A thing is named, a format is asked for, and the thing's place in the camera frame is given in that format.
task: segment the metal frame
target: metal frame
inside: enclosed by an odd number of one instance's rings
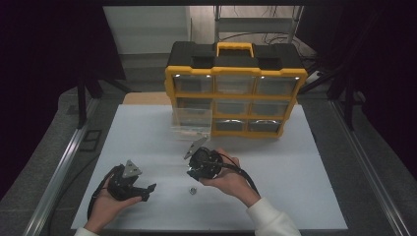
[[[287,43],[291,43],[300,21],[303,6],[291,18],[221,18],[220,6],[214,6],[214,42],[220,41],[221,32],[253,32],[253,33],[288,33]]]
[[[89,102],[89,107],[87,111],[88,118],[94,113],[98,104],[98,99],[92,99]],[[48,215],[51,212],[57,200],[62,183],[65,180],[65,176],[67,175],[68,169],[71,166],[77,149],[79,148],[79,145],[83,140],[88,125],[89,122],[84,124],[82,128],[77,129],[73,137],[71,138],[71,141],[69,142],[64,154],[62,155],[61,160],[59,161],[58,166],[56,167],[55,172],[52,175],[52,178],[49,181],[49,184],[42,195],[42,198],[37,204],[37,207],[34,210],[33,215],[31,216],[29,224],[23,235],[39,235],[40,231],[42,230],[42,227],[45,224]]]
[[[343,128],[348,142],[350,143],[352,149],[355,152],[358,162],[361,165],[361,168],[366,178],[368,179],[368,182],[372,190],[374,191],[377,200],[380,202],[380,205],[383,208],[383,211],[386,214],[387,220],[389,221],[389,224],[395,232],[395,235],[411,236],[398,208],[396,207],[386,187],[384,186],[383,181],[381,180],[380,176],[378,175],[377,171],[372,165],[371,160],[368,158],[367,153],[361,146],[358,138],[356,137],[355,132],[349,129],[349,127],[346,125],[346,122],[344,121],[343,117],[343,109],[340,107],[340,103],[332,100],[329,103],[331,105],[331,108],[335,112],[337,120]]]

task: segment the hand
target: hand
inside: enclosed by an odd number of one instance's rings
[[[116,215],[124,208],[134,205],[142,200],[141,197],[134,197],[126,201],[117,201],[107,191],[108,178],[101,189],[92,207],[91,216],[84,228],[98,234],[105,225],[110,223]]]
[[[232,165],[236,164],[240,167],[239,159],[237,157],[231,157],[222,148],[219,148],[216,151],[220,153],[224,163]],[[239,199],[246,207],[252,206],[261,198],[255,190],[251,188],[243,176],[228,168],[222,168],[214,179],[200,178],[200,182],[205,186],[213,186],[224,194]]]

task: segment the black mechanical part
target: black mechanical part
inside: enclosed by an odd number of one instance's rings
[[[138,179],[138,175],[129,176],[124,178],[125,166],[120,164],[119,166],[114,166],[101,180],[97,189],[91,196],[89,201],[89,209],[87,212],[87,219],[92,212],[92,207],[94,206],[95,200],[97,199],[100,191],[103,189],[103,186],[108,178],[108,193],[117,201],[125,201],[133,197],[142,197],[142,202],[146,202],[149,198],[150,193],[152,193],[156,187],[156,184],[149,185],[146,189],[136,188],[133,186],[135,181]]]
[[[156,184],[149,185],[147,189],[133,187],[138,176],[123,178],[125,166],[120,164],[110,177],[107,191],[117,201],[125,201],[133,197],[142,197],[142,202],[146,202],[149,194],[153,192]]]
[[[187,171],[187,174],[197,181],[200,178],[213,179],[220,173],[221,168],[228,168],[243,176],[251,188],[260,195],[251,176],[236,164],[224,163],[222,156],[223,154],[218,153],[216,150],[199,147],[191,156],[190,169]]]
[[[223,159],[217,151],[209,150],[206,147],[199,147],[191,156],[189,163],[190,169],[187,171],[187,174],[197,181],[200,178],[212,179],[220,172],[222,163]]]

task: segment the person's right hand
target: person's right hand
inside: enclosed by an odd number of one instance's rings
[[[239,159],[237,157],[231,157],[222,148],[219,148],[216,151],[220,153],[224,163],[232,165],[236,164],[240,167]],[[214,179],[200,178],[200,182],[205,186],[213,186],[227,195],[236,197],[246,205],[246,207],[252,206],[261,198],[255,190],[251,188],[243,176],[228,168],[222,168]]]

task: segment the wrist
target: wrist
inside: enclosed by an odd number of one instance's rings
[[[94,222],[94,221],[87,221],[86,225],[84,226],[84,228],[86,230],[88,230],[89,232],[95,233],[95,234],[99,234],[101,232],[101,230],[104,228],[104,225],[98,223],[98,222]]]
[[[257,192],[255,192],[252,188],[247,188],[240,192],[239,195],[236,195],[236,198],[239,199],[247,208],[251,207],[261,199]]]

